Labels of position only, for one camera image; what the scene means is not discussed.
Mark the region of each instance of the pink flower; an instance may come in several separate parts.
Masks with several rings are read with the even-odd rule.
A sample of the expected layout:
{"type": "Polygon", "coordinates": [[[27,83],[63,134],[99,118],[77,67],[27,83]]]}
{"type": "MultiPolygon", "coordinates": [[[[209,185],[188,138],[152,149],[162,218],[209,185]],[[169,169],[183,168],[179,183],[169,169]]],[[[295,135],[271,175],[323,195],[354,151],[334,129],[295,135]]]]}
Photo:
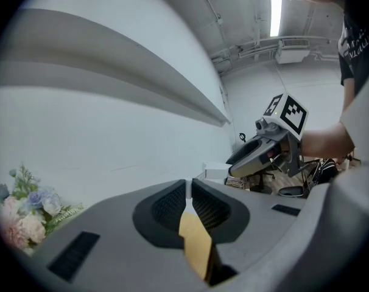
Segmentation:
{"type": "Polygon", "coordinates": [[[28,214],[22,220],[22,227],[27,236],[35,243],[41,243],[45,238],[45,228],[33,214],[28,214]]]}
{"type": "Polygon", "coordinates": [[[0,233],[8,245],[24,249],[29,238],[17,213],[18,208],[18,200],[11,196],[5,199],[4,204],[0,204],[0,233]]]}

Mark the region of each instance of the air conditioner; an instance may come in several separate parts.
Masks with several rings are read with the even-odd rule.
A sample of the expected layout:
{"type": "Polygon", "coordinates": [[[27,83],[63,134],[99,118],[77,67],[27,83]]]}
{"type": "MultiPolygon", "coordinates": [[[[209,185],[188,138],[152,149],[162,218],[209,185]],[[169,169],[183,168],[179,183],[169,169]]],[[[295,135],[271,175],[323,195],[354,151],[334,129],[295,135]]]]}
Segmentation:
{"type": "Polygon", "coordinates": [[[310,53],[309,41],[306,39],[279,40],[275,59],[279,64],[299,63],[310,53]]]}

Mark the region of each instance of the person's arm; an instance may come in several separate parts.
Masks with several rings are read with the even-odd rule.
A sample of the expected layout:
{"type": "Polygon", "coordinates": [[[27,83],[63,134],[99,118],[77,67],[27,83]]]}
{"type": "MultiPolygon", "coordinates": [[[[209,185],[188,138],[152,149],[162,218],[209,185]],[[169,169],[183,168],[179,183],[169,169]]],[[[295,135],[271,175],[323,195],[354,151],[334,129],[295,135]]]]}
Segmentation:
{"type": "MultiPolygon", "coordinates": [[[[345,111],[355,98],[355,81],[343,79],[345,111]]],[[[308,157],[344,157],[354,150],[354,143],[341,122],[321,131],[305,131],[302,136],[302,153],[308,157]]]]}

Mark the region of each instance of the fluorescent light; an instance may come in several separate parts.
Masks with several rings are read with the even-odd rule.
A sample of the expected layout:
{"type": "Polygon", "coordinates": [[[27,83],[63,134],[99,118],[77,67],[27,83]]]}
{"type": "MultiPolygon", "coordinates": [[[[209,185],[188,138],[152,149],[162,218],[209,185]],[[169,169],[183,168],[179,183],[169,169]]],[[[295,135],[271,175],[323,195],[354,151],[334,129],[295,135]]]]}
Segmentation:
{"type": "Polygon", "coordinates": [[[271,0],[271,28],[270,37],[279,35],[281,24],[282,0],[271,0]]]}

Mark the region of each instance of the black t-shirt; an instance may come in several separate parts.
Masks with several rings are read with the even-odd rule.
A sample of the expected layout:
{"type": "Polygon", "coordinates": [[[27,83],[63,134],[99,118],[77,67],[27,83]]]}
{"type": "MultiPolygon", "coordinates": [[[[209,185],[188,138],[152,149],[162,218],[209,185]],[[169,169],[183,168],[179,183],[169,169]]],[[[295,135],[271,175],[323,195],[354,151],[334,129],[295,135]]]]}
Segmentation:
{"type": "Polygon", "coordinates": [[[369,76],[369,35],[345,12],[342,37],[339,40],[339,61],[344,79],[355,80],[355,96],[369,76]]]}

